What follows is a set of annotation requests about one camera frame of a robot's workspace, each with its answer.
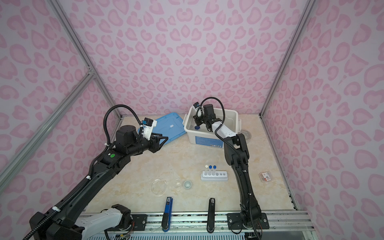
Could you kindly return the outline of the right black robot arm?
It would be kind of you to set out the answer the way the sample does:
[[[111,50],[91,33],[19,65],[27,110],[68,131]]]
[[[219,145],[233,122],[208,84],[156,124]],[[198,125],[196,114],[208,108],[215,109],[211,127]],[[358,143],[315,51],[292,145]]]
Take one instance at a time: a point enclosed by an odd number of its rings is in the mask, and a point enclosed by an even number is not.
[[[243,225],[255,229],[262,219],[262,211],[253,191],[249,175],[249,150],[246,138],[225,125],[226,115],[220,119],[216,116],[212,104],[201,106],[194,104],[197,126],[205,125],[209,132],[224,143],[224,154],[227,164],[233,169],[240,191],[240,207]]]

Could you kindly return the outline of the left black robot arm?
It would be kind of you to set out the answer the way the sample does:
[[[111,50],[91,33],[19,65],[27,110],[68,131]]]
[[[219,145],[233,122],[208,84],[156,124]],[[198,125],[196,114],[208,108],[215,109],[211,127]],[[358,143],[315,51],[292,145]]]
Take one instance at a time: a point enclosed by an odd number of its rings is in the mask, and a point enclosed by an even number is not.
[[[82,225],[78,218],[97,193],[131,161],[132,156],[141,155],[145,151],[156,153],[168,139],[156,133],[145,138],[134,126],[120,127],[114,144],[95,159],[86,177],[46,213],[37,212],[32,216],[31,231],[24,238],[86,240],[109,228],[120,226],[127,229],[131,222],[129,210],[121,205],[113,206],[107,212],[110,219],[103,220],[101,224]]]

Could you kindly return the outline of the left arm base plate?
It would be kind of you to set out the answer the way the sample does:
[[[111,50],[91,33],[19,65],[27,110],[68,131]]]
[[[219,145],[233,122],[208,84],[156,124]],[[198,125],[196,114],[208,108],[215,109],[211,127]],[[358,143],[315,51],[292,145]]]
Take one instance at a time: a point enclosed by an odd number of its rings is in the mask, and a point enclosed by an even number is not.
[[[134,214],[130,216],[123,225],[118,225],[113,228],[108,228],[107,231],[121,231],[121,232],[131,232],[131,231],[144,231],[147,225],[148,215],[145,214]]]

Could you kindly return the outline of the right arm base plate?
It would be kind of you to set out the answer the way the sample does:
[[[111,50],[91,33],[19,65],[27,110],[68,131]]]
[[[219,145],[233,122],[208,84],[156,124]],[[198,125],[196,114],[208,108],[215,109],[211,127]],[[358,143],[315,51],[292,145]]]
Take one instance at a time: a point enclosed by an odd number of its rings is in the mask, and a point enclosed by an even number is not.
[[[251,219],[245,220],[241,213],[228,213],[226,214],[228,228],[230,230],[251,230],[253,225]],[[257,230],[268,230],[270,228],[269,220],[265,213],[261,213],[260,219],[254,219],[254,225]]]

